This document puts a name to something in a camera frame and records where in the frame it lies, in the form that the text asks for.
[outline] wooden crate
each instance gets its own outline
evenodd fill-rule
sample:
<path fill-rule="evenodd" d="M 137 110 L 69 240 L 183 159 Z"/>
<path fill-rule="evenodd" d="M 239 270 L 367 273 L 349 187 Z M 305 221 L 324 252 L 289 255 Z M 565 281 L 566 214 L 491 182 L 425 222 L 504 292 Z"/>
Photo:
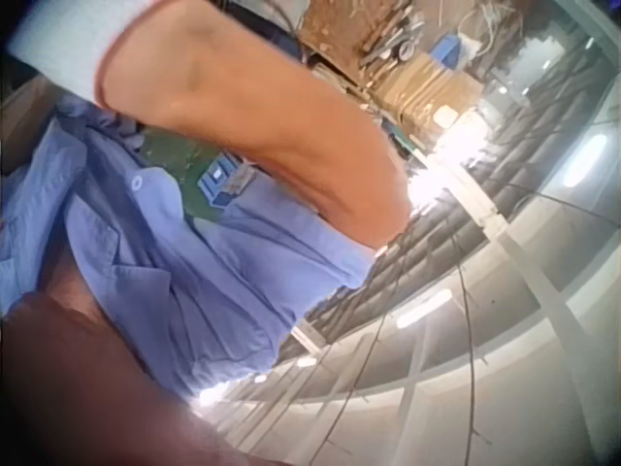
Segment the wooden crate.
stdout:
<path fill-rule="evenodd" d="M 380 85 L 375 99 L 406 132 L 432 147 L 444 131 L 434 122 L 443 105 L 459 115 L 481 97 L 483 84 L 466 72 L 443 67 L 427 53 L 395 70 Z"/>

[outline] bright light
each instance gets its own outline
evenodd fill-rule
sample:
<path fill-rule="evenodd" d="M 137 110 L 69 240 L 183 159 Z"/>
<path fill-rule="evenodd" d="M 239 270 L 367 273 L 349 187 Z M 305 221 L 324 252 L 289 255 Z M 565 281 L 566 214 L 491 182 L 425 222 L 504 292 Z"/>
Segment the bright light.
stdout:
<path fill-rule="evenodd" d="M 578 154 L 573 157 L 570 168 L 563 178 L 564 186 L 574 187 L 584 180 L 589 171 L 593 168 L 593 165 L 595 165 L 595 162 L 600 158 L 600 155 L 602 155 L 606 140 L 606 136 L 598 134 L 589 139 L 586 144 L 579 149 Z"/>
<path fill-rule="evenodd" d="M 451 299 L 453 299 L 453 293 L 451 293 L 450 289 L 443 289 L 432 298 L 399 317 L 397 319 L 397 327 L 406 328 L 412 325 Z"/>
<path fill-rule="evenodd" d="M 465 164 L 468 160 L 480 158 L 487 146 L 489 124 L 478 112 L 467 111 L 444 132 L 434 147 L 438 158 Z"/>
<path fill-rule="evenodd" d="M 445 183 L 436 170 L 419 170 L 408 184 L 408 197 L 415 213 L 424 210 L 442 194 Z"/>
<path fill-rule="evenodd" d="M 387 246 L 382 246 L 381 248 L 379 248 L 377 250 L 376 257 L 380 257 L 381 255 L 383 255 L 387 251 L 388 251 L 388 247 Z"/>
<path fill-rule="evenodd" d="M 222 399 L 222 396 L 224 396 L 224 393 L 226 392 L 226 389 L 228 387 L 229 387 L 229 383 L 225 382 L 225 383 L 219 383 L 218 385 L 213 386 L 212 388 L 207 388 L 201 391 L 201 394 L 198 397 L 199 404 L 202 407 L 206 407 L 214 403 L 217 403 L 218 401 Z"/>
<path fill-rule="evenodd" d="M 314 366 L 317 360 L 314 357 L 306 356 L 298 359 L 298 367 L 310 367 Z"/>
<path fill-rule="evenodd" d="M 459 117 L 459 113 L 447 105 L 442 105 L 434 113 L 434 122 L 442 129 L 450 128 Z"/>

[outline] blue container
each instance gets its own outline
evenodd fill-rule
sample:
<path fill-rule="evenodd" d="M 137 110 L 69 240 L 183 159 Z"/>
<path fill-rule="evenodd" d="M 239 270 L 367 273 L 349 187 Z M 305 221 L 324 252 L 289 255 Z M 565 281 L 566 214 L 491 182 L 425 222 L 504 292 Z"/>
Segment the blue container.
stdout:
<path fill-rule="evenodd" d="M 461 42 L 455 34 L 446 34 L 431 50 L 430 55 L 446 68 L 454 70 L 459 63 Z"/>

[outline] white sleeve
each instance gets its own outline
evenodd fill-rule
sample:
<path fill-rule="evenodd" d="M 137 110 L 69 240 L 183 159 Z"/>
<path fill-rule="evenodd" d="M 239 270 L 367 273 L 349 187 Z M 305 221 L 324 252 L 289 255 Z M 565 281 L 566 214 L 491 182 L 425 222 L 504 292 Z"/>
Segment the white sleeve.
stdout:
<path fill-rule="evenodd" d="M 158 0 L 38 0 L 8 44 L 19 60 L 90 102 L 102 59 Z"/>

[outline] skin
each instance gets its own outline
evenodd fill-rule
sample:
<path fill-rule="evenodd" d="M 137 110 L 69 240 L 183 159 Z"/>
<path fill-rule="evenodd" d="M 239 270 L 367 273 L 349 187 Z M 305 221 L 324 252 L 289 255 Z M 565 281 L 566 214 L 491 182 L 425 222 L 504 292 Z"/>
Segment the skin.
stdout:
<path fill-rule="evenodd" d="M 254 160 L 361 244 L 408 222 L 403 168 L 371 120 L 203 0 L 132 30 L 101 87 L 114 110 Z M 59 463 L 276 464 L 230 448 L 148 377 L 56 240 L 42 292 L 3 322 L 2 384 Z"/>
<path fill-rule="evenodd" d="M 58 464 L 281 464 L 228 446 L 111 327 L 43 293 L 16 303 L 2 330 L 3 390 Z"/>
<path fill-rule="evenodd" d="M 363 245 L 408 223 L 403 166 L 372 120 L 208 2 L 169 2 L 142 21 L 101 85 L 117 111 L 257 162 Z"/>

